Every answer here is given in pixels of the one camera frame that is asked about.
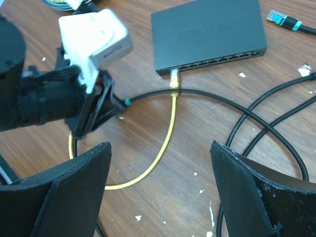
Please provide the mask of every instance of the yellow cable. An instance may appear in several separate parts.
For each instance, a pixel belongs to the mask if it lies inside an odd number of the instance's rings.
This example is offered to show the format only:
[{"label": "yellow cable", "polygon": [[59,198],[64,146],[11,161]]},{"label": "yellow cable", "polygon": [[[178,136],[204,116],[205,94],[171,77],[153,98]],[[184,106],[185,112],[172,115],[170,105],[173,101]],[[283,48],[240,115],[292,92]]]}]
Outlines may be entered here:
[{"label": "yellow cable", "polygon": [[[176,89],[179,88],[179,77],[178,77],[178,73],[179,71],[174,71],[174,73],[171,73],[171,82],[170,82],[170,88],[171,89]],[[128,181],[126,183],[123,184],[117,184],[117,185],[106,185],[105,186],[105,190],[117,190],[117,189],[123,189],[129,186],[132,186],[136,183],[138,183],[139,181],[141,181],[142,179],[144,179],[150,172],[152,172],[152,170],[156,167],[156,165],[158,164],[158,162],[160,161],[163,153],[165,152],[165,150],[167,149],[167,146],[169,144],[171,135],[172,135],[172,131],[174,128],[174,122],[176,119],[176,107],[177,107],[177,97],[178,97],[179,93],[178,92],[173,92],[171,94],[172,97],[172,108],[171,108],[171,118],[170,118],[170,123],[169,123],[169,129],[166,135],[166,138],[162,144],[162,147],[158,153],[158,155],[156,156],[154,162],[148,167],[148,169],[146,169],[146,171],[144,173],[142,173],[140,176],[138,176],[137,178]],[[72,134],[69,134],[69,140],[68,140],[68,149],[69,149],[69,157],[70,159],[74,158],[74,151],[73,151],[73,141],[74,141],[74,137],[72,136]]]}]

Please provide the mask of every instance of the blue connector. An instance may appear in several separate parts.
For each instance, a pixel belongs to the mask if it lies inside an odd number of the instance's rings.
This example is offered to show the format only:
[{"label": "blue connector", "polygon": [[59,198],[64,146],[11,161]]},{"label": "blue connector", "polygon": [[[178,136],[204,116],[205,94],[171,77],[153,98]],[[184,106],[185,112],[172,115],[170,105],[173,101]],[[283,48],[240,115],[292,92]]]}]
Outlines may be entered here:
[{"label": "blue connector", "polygon": [[267,19],[269,21],[276,23],[279,26],[282,26],[293,31],[297,31],[302,25],[302,21],[299,21],[293,17],[290,17],[275,10],[270,11]]}]

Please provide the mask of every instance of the yellow connector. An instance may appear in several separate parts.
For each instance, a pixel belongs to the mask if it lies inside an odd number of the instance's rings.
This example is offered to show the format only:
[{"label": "yellow connector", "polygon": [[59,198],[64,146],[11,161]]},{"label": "yellow connector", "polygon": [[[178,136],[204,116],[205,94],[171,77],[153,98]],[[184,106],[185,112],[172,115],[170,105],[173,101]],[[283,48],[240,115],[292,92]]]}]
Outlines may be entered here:
[{"label": "yellow connector", "polygon": [[[179,89],[180,87],[180,80],[179,80],[179,69],[174,68],[170,72],[170,89]],[[171,96],[178,96],[178,92],[172,92]]]}]

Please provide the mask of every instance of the wooden table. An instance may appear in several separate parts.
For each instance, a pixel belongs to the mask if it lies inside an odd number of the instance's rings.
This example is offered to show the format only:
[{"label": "wooden table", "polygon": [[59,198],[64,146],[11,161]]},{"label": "wooden table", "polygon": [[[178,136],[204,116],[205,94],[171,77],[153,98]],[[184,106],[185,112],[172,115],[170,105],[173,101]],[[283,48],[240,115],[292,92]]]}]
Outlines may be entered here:
[{"label": "wooden table", "polygon": [[[130,29],[134,42],[133,52],[109,68],[120,98],[168,88],[169,80],[154,70],[150,14],[185,2],[188,0],[96,1],[99,9],[109,7],[115,11]],[[316,26],[314,1],[261,0],[260,4],[263,19],[276,9],[301,18],[307,26]],[[28,49],[25,66],[35,64],[40,70],[52,70],[55,48],[61,43],[58,18],[69,13],[55,11],[41,0],[6,0],[0,12],[24,34]],[[267,90],[300,77],[297,69],[307,62],[312,70],[316,68],[315,36],[295,33],[266,20],[264,26],[269,45],[264,57],[181,73],[182,87],[210,91],[247,107]],[[315,91],[316,82],[293,86],[273,95],[254,112],[273,121],[315,96]],[[108,184],[129,181],[156,157],[166,135],[170,111],[170,96],[135,103],[123,115],[124,119],[111,119],[80,142],[79,153],[103,141],[111,142],[113,158]],[[312,105],[276,127],[304,159],[312,182],[316,181],[315,116],[316,107]],[[205,237],[207,232],[215,232],[209,206],[211,203],[216,219],[219,197],[210,145],[213,140],[225,142],[239,117],[240,112],[218,101],[181,96],[170,145],[156,169],[132,187],[105,192],[100,220],[107,234]],[[245,121],[232,148],[241,153],[261,129],[252,120]],[[0,152],[19,176],[27,177],[68,160],[68,135],[63,121],[2,132]],[[294,158],[272,135],[266,135],[249,157],[301,178]],[[223,236],[228,236],[227,231],[223,230]]]}]

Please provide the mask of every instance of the white scrap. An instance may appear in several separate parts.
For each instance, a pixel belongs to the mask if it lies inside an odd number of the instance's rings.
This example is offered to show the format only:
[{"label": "white scrap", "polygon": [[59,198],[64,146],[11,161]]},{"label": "white scrap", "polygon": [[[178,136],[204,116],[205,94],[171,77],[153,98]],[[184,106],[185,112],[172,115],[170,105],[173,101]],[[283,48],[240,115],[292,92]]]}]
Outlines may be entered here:
[{"label": "white scrap", "polygon": [[206,237],[212,237],[214,235],[213,231],[209,231],[206,233]]},{"label": "white scrap", "polygon": [[239,73],[238,76],[242,77],[242,78],[245,78],[246,75],[244,73]]},{"label": "white scrap", "polygon": [[140,221],[140,219],[142,218],[142,216],[141,216],[141,215],[138,215],[138,216],[135,216],[135,218],[136,218],[137,221]]},{"label": "white scrap", "polygon": [[214,214],[212,210],[212,200],[209,201],[209,212],[211,213],[211,223],[212,223],[212,229],[215,227],[215,221],[214,221]]},{"label": "white scrap", "polygon": [[312,68],[310,67],[310,65],[304,64],[297,70],[301,74],[302,77],[306,77],[311,73]]}]

